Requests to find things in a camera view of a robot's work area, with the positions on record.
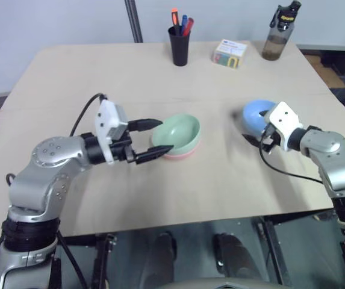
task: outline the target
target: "white wall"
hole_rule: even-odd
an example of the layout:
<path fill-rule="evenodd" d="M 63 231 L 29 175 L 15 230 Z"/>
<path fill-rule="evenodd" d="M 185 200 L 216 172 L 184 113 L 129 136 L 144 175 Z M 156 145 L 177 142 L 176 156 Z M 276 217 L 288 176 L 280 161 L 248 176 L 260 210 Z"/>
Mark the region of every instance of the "white wall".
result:
<path fill-rule="evenodd" d="M 133 42 L 124 0 L 0 0 L 0 93 L 57 44 Z"/>
<path fill-rule="evenodd" d="M 345 1 L 300 0 L 292 41 L 315 47 L 345 48 Z M 144 42 L 169 41 L 171 8 L 194 21 L 192 40 L 266 39 L 278 6 L 291 0 L 138 0 L 137 10 Z"/>

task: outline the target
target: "black cup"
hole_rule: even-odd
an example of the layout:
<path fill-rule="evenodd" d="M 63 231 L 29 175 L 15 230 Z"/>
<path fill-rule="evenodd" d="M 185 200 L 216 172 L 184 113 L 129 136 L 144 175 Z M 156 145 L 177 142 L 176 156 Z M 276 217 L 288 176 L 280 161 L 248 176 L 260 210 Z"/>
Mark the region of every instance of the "black cup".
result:
<path fill-rule="evenodd" d="M 170 34 L 172 59 L 174 65 L 185 66 L 188 60 L 188 44 L 190 42 L 191 31 L 187 36 L 176 35 L 175 27 L 173 26 L 168 29 L 168 34 Z"/>

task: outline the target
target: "wooden table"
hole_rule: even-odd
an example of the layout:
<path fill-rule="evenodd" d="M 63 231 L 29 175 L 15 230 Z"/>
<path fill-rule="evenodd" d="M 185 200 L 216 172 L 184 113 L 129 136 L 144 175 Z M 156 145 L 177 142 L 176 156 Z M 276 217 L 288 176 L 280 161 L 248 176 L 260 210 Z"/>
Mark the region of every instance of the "wooden table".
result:
<path fill-rule="evenodd" d="M 190 44 L 188 65 L 172 64 L 168 43 L 55 46 L 40 52 L 0 111 L 0 227 L 8 210 L 5 174 L 18 173 L 40 141 L 68 135 L 86 101 L 106 93 L 130 119 L 190 113 L 202 126 L 199 149 L 181 161 L 98 165 L 73 183 L 62 216 L 64 235 L 92 234 L 331 207 L 322 185 L 278 174 L 241 136 L 231 115 L 254 99 L 286 101 L 301 122 L 345 136 L 345 108 L 292 43 L 266 61 L 248 43 L 241 67 L 211 62 L 217 43 Z M 93 104 L 78 133 L 94 131 Z M 133 133 L 138 152 L 152 132 Z M 268 160 L 318 178 L 298 152 Z"/>

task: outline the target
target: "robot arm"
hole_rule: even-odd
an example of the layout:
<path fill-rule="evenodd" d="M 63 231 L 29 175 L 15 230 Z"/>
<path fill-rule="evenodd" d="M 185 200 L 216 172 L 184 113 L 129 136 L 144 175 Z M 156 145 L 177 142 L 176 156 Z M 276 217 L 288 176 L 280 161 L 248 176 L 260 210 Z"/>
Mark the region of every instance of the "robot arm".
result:
<path fill-rule="evenodd" d="M 59 217 L 73 179 L 93 164 L 115 161 L 141 164 L 173 146 L 157 146 L 137 154 L 130 131 L 144 131 L 159 120 L 127 121 L 122 107 L 101 101 L 97 137 L 53 137 L 38 144 L 31 161 L 10 186 L 10 207 L 2 223 L 0 289 L 47 288 L 57 245 Z"/>
<path fill-rule="evenodd" d="M 285 102 L 275 105 L 264 119 L 268 125 L 263 137 L 278 139 L 279 135 L 283 150 L 301 151 L 318 166 L 322 183 L 337 213 L 338 224 L 345 235 L 345 138 L 316 127 L 303 129 L 298 116 Z M 345 241 L 341 243 L 341 248 L 345 257 Z"/>

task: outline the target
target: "pen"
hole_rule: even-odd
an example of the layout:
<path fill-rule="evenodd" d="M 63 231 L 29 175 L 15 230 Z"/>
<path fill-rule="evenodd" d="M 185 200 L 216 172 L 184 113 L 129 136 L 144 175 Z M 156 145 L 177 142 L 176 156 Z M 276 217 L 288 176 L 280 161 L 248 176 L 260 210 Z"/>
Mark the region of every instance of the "pen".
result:
<path fill-rule="evenodd" d="M 187 15 L 183 15 L 182 18 L 182 27 L 180 29 L 180 35 L 183 35 L 184 28 L 187 26 Z"/>
<path fill-rule="evenodd" d="M 187 26 L 185 27 L 183 36 L 187 36 L 190 33 L 192 25 L 194 25 L 194 19 L 188 18 Z"/>
<path fill-rule="evenodd" d="M 171 15 L 172 15 L 172 23 L 173 23 L 173 26 L 175 27 L 175 35 L 180 36 L 178 9 L 176 9 L 176 8 L 172 9 Z"/>

